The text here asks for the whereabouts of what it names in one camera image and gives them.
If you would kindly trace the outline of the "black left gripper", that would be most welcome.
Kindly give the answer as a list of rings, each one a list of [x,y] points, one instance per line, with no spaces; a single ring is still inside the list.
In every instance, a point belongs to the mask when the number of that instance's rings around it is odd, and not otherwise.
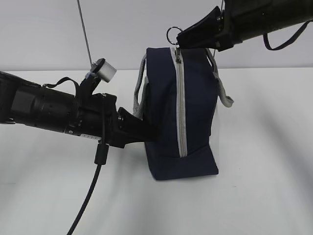
[[[117,97],[111,94],[94,94],[79,107],[77,119],[70,125],[72,135],[87,136],[90,139],[124,148],[137,142],[156,141],[157,127],[146,120],[141,120],[123,107],[116,108]]]

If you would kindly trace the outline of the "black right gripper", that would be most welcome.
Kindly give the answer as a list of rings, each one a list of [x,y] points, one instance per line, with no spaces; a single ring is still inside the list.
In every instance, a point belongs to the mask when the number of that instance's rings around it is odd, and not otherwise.
[[[216,6],[207,16],[177,35],[181,49],[213,48],[218,52],[242,43],[232,19],[232,7]]]

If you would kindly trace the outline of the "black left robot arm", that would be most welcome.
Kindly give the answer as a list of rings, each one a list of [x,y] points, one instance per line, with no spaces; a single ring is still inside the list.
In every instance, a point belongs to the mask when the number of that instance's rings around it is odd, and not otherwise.
[[[64,77],[55,84],[40,85],[1,72],[1,124],[23,124],[104,141],[118,148],[157,139],[158,130],[154,125],[123,107],[116,107],[116,96],[94,93],[100,83],[98,76],[88,74],[81,83],[74,82],[75,94],[55,89],[70,80]]]

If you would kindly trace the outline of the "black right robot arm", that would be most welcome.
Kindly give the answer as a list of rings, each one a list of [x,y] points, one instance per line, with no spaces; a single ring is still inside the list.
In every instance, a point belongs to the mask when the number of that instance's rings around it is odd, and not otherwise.
[[[177,35],[181,49],[212,48],[224,51],[243,41],[262,36],[268,50],[281,50],[303,33],[313,20],[311,0],[226,0],[197,23]],[[271,47],[268,34],[301,24],[286,42]]]

